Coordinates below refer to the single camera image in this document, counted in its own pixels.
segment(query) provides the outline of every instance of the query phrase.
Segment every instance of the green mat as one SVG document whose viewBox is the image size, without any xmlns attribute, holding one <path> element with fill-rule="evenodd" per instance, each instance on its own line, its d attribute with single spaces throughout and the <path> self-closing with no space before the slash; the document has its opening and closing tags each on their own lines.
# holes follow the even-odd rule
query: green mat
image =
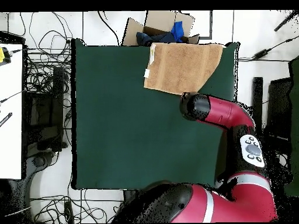
<svg viewBox="0 0 299 224">
<path fill-rule="evenodd" d="M 299 57 L 289 63 L 290 76 L 293 87 L 290 91 L 292 105 L 291 116 L 291 146 L 290 157 L 291 171 L 294 179 L 291 184 L 285 186 L 288 196 L 299 197 Z"/>
<path fill-rule="evenodd" d="M 237 47 L 223 49 L 200 93 L 233 100 Z M 77 189 L 141 189 L 159 180 L 214 184 L 221 130 L 185 120 L 180 96 L 144 89 L 149 51 L 76 40 Z"/>
</svg>

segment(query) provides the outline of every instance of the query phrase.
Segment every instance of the white table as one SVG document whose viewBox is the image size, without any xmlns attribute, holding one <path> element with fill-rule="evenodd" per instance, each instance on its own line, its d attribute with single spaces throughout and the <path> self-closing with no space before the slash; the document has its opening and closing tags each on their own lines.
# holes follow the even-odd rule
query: white table
<svg viewBox="0 0 299 224">
<path fill-rule="evenodd" d="M 22 49 L 19 44 L 0 44 L 8 51 Z M 0 100 L 22 91 L 22 52 L 15 53 L 11 63 L 0 66 Z M 0 127 L 0 179 L 21 179 L 22 167 L 22 94 L 0 106 L 0 121 L 11 118 Z"/>
</svg>

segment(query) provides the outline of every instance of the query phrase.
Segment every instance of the white cable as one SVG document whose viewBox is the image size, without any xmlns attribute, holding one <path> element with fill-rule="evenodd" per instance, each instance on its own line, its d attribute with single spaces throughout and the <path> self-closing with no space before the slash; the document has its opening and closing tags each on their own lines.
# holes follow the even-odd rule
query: white cable
<svg viewBox="0 0 299 224">
<path fill-rule="evenodd" d="M 9 215 L 6 215 L 6 216 L 11 216 L 11 215 L 15 215 L 15 214 L 18 214 L 18 213 L 20 213 L 20 212 L 23 212 L 23 211 L 27 211 L 28 209 L 30 209 L 32 206 L 29 206 L 29 207 L 27 207 L 26 209 L 21 209 L 20 211 L 17 211 L 17 212 L 15 212 L 15 213 L 11 213 L 11 214 L 9 214 Z"/>
</svg>

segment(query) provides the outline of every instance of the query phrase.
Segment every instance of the cardboard box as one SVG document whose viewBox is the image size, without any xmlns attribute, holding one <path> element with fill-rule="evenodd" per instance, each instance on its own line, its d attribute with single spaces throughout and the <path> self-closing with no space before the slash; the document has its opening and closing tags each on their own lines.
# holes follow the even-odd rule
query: cardboard box
<svg viewBox="0 0 299 224">
<path fill-rule="evenodd" d="M 128 18 L 127 26 L 123 37 L 123 46 L 137 46 L 136 33 L 145 33 L 149 36 L 171 32 L 175 22 L 183 22 L 184 43 L 198 44 L 199 34 L 189 37 L 194 17 L 182 13 L 167 10 L 149 10 L 144 25 Z"/>
</svg>

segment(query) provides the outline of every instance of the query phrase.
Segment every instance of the yellow device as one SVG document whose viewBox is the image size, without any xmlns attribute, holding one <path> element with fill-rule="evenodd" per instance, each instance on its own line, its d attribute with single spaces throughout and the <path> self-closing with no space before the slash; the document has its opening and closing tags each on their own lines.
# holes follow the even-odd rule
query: yellow device
<svg viewBox="0 0 299 224">
<path fill-rule="evenodd" d="M 0 66 L 11 62 L 12 52 L 9 52 L 6 47 L 0 47 Z"/>
<path fill-rule="evenodd" d="M 3 49 L 0 47 L 0 62 L 3 62 L 3 59 L 5 58 Z"/>
</svg>

